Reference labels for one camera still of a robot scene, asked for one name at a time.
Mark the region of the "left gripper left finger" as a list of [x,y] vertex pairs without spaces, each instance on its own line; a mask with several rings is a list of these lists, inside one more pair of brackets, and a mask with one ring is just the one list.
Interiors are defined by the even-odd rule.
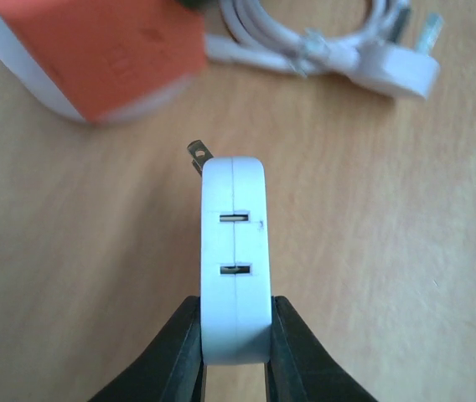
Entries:
[[92,401],[203,401],[200,298],[188,296],[141,355]]

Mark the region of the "orange cube socket adapter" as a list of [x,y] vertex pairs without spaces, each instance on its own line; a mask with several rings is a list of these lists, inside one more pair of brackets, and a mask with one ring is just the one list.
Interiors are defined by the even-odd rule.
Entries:
[[0,1],[0,17],[90,123],[206,64],[204,18],[176,1]]

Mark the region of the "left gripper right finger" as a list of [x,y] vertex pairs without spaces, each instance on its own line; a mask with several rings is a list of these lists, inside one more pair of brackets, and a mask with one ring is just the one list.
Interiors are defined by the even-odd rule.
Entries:
[[265,364],[268,401],[376,402],[346,372],[284,296],[272,298],[270,360]]

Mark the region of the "round white socket base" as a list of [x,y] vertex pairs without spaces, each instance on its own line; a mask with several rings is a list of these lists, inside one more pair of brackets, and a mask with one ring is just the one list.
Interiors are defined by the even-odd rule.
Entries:
[[[89,123],[46,75],[1,17],[0,60],[23,87],[47,109],[70,121]],[[191,84],[193,79],[191,75],[184,75],[161,90],[105,114],[94,123],[109,126],[135,121],[172,101]]]

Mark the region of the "white usb charger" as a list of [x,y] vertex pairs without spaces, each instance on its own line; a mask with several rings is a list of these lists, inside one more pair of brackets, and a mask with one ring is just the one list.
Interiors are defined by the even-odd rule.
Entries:
[[201,176],[200,330],[205,364],[266,363],[272,326],[266,179],[254,157],[187,146]]

